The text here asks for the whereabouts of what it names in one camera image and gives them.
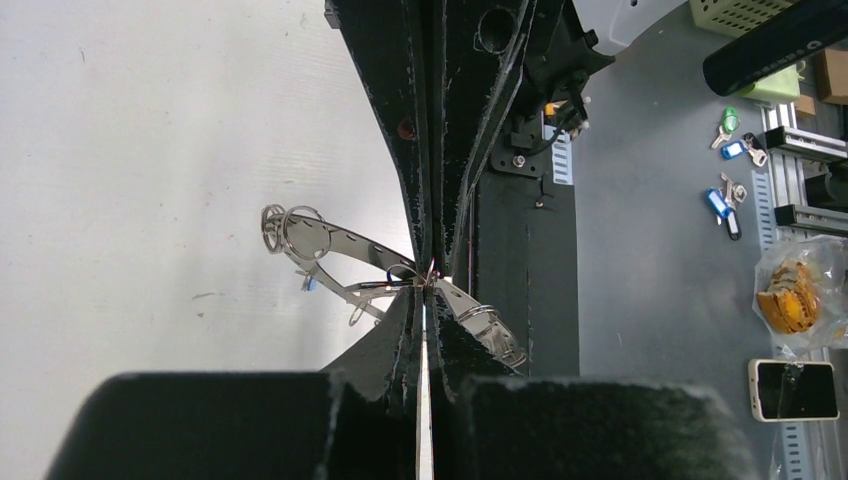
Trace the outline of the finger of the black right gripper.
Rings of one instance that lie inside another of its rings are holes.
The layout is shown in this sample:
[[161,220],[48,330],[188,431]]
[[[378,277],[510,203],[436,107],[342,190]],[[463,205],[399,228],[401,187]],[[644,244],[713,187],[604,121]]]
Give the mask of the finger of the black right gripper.
[[426,79],[418,1],[326,1],[396,169],[415,268],[433,260]]
[[535,24],[560,1],[437,1],[433,13],[433,259],[456,271],[483,163],[517,96]]

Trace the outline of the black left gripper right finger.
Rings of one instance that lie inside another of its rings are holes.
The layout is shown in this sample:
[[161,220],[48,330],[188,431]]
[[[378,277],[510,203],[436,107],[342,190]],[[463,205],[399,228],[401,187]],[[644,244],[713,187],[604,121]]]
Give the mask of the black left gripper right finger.
[[696,385],[525,377],[424,297],[439,479],[755,479],[726,403]]

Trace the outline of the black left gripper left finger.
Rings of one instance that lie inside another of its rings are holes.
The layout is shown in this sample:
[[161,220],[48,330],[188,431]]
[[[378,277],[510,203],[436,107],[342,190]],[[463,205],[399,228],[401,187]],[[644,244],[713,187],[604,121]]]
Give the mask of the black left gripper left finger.
[[419,297],[317,372],[132,372],[98,386],[51,479],[412,479]]

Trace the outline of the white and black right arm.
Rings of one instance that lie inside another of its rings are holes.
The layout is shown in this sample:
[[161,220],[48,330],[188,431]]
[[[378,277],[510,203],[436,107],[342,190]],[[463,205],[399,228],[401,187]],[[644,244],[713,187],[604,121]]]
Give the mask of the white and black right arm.
[[452,274],[473,189],[503,128],[556,107],[588,126],[589,78],[672,1],[329,1],[398,174],[414,269]]

